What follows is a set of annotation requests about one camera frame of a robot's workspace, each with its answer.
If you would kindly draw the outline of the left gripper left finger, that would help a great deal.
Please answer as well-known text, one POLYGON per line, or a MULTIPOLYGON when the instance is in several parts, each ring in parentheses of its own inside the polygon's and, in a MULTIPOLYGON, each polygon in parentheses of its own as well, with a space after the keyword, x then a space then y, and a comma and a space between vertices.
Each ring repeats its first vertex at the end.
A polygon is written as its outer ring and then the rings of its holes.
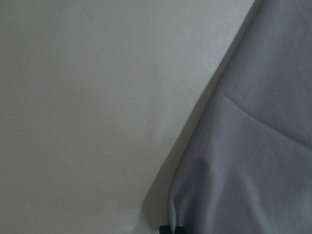
POLYGON ((168 225, 160 226, 159 234, 172 234, 171 227, 168 225))

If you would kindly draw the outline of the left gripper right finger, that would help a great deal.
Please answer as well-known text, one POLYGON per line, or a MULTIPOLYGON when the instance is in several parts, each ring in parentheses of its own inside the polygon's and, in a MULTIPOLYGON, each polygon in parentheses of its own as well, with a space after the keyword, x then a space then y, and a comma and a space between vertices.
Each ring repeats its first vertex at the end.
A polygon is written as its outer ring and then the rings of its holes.
POLYGON ((184 227, 182 226, 176 226, 174 234, 184 234, 184 227))

